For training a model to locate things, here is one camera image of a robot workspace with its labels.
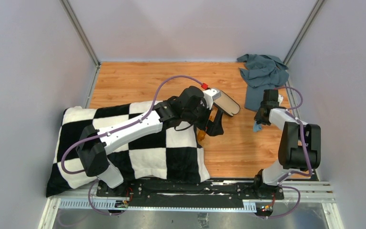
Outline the orange sunglasses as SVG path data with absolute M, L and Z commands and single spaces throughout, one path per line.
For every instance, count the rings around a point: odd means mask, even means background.
M 207 124 L 206 124 L 206 126 L 205 126 L 204 130 L 199 130 L 199 131 L 197 132 L 197 136 L 196 136 L 197 141 L 201 142 L 201 141 L 203 141 L 203 140 L 205 139 L 206 131 L 207 131 L 207 129 L 208 129 L 208 124 L 209 124 L 211 121 L 213 121 L 213 116 L 212 116 L 212 115 L 209 117 L 208 122 L 207 122 Z

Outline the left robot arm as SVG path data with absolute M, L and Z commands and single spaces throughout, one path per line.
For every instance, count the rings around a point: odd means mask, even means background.
M 190 86 L 179 96 L 151 105 L 140 116 L 118 125 L 95 129 L 89 125 L 84 128 L 76 151 L 88 177 L 104 181 L 115 197 L 122 197 L 127 191 L 120 170 L 108 160 L 107 153 L 150 134 L 177 127 L 188 122 L 209 136 L 223 135 L 222 111 L 210 120 L 214 102 L 221 97 L 221 91 L 209 88 L 204 91 Z

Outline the black glasses case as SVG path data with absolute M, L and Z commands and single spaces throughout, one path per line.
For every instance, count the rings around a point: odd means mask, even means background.
M 214 100 L 214 105 L 230 117 L 240 112 L 240 105 L 222 90 L 220 90 L 220 97 Z

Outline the small blue cleaning cloth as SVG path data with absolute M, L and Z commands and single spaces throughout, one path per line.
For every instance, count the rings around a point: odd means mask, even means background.
M 253 125 L 253 132 L 257 133 L 262 130 L 262 124 L 258 124 L 257 122 Z

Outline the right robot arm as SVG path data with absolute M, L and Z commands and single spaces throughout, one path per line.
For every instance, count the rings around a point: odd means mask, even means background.
M 280 106 L 277 89 L 264 90 L 254 117 L 256 125 L 274 125 L 282 131 L 278 159 L 254 177 L 253 192 L 265 199 L 276 192 L 283 181 L 293 175 L 311 177 L 321 162 L 321 127 L 294 116 Z

